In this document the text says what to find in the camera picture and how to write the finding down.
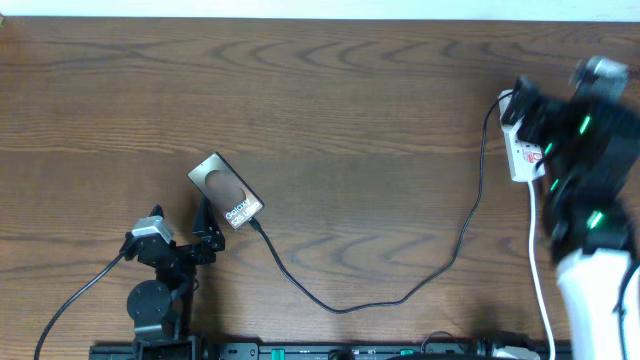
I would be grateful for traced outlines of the Galaxy smartphone with brown screen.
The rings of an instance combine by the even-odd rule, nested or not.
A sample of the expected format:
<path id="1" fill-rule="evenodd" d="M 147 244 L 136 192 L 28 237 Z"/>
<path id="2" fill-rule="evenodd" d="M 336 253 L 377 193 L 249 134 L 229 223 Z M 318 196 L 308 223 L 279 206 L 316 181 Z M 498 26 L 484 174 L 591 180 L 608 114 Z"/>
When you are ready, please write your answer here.
<path id="1" fill-rule="evenodd" d="M 234 230 L 243 227 L 265 207 L 218 152 L 192 169 L 188 178 Z"/>

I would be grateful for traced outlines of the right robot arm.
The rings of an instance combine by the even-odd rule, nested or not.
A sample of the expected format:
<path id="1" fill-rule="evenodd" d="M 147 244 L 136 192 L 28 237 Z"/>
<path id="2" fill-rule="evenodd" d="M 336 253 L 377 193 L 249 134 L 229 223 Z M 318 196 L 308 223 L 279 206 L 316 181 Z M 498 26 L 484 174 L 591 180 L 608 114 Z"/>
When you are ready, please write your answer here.
<path id="1" fill-rule="evenodd" d="M 543 227 L 573 358 L 638 358 L 639 254 L 620 197 L 639 158 L 638 111 L 608 94 L 548 97 L 520 77 L 500 123 L 525 148 L 524 178 L 549 178 Z"/>

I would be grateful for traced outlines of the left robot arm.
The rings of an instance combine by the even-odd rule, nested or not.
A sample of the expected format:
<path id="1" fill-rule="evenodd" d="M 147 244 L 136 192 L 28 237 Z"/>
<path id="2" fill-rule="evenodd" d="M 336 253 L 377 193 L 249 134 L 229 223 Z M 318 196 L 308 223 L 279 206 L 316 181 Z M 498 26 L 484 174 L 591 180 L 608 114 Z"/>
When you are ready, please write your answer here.
<path id="1" fill-rule="evenodd" d="M 125 234 L 120 249 L 124 259 L 135 259 L 155 270 L 155 278 L 139 283 L 127 299 L 127 311 L 140 342 L 178 340 L 190 332 L 197 268 L 214 263 L 216 253 L 225 248 L 207 198 L 200 203 L 192 234 L 198 238 L 196 243 L 176 244 L 159 205 Z"/>

